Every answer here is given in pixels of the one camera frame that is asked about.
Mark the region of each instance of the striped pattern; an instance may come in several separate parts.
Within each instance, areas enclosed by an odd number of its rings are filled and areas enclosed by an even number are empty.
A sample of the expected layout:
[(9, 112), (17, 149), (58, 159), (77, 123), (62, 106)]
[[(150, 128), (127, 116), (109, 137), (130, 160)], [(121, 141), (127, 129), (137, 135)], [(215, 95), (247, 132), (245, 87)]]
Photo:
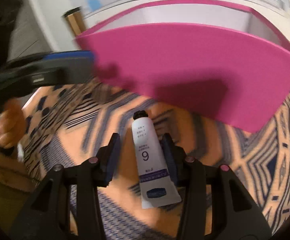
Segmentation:
[[(28, 132), (22, 141), (31, 176), (44, 176), (57, 163), (65, 167), (80, 164), (107, 145), (113, 132), (121, 135), (122, 151), (114, 179), (107, 188), (99, 189), (108, 239), (176, 236), (182, 203), (141, 209), (131, 123), (133, 113), (142, 109), (148, 111), (158, 136), (171, 133), (177, 145), (206, 165), (229, 164), (259, 205), (273, 232), (290, 215), (290, 94), (272, 119), (255, 134), (110, 88), (97, 80), (82, 86), (50, 88), (44, 96), (44, 102), (29, 115)], [(49, 111), (42, 116), (46, 108)], [(178, 191), (184, 199), (184, 189)], [(73, 187), (74, 215), (75, 196)], [(211, 204), (211, 195), (206, 197)]]

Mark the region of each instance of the purple label band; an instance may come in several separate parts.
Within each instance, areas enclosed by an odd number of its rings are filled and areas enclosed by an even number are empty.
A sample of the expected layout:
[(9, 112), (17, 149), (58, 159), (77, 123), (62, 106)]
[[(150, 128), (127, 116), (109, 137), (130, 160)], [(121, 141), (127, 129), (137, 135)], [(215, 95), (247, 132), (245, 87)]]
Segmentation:
[(163, 177), (167, 177), (168, 175), (169, 174), (168, 174), (167, 169), (163, 169), (163, 170), (154, 171), (151, 173), (146, 173), (146, 174), (140, 175), (139, 178), (140, 178), (140, 183), (142, 183), (142, 182), (151, 181), (154, 179), (160, 179)]

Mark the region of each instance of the number 9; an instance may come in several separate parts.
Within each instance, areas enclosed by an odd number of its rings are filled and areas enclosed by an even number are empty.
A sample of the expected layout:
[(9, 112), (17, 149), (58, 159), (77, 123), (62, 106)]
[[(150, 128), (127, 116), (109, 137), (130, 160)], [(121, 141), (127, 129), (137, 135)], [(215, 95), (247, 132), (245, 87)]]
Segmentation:
[(148, 152), (142, 152), (143, 160), (147, 161), (149, 158)]

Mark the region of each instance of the gray floor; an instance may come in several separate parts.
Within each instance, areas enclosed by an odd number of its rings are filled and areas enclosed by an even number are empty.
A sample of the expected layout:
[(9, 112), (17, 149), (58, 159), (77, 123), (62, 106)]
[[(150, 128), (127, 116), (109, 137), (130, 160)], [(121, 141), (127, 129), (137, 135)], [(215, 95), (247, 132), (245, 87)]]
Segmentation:
[[(50, 51), (50, 48), (36, 23), (28, 1), (22, 1), (23, 7), (19, 12), (17, 24), (10, 41), (8, 60), (33, 53)], [(22, 105), (26, 103), (30, 96), (31, 95), (21, 98)]]

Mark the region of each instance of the pink box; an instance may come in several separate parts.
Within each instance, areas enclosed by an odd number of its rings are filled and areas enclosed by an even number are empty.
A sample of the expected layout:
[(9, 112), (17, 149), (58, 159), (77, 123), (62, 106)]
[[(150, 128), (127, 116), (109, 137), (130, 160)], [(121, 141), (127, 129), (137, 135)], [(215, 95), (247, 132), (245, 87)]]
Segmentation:
[(248, 132), (290, 91), (290, 43), (254, 9), (217, 0), (162, 0), (123, 11), (76, 38), (96, 74)]

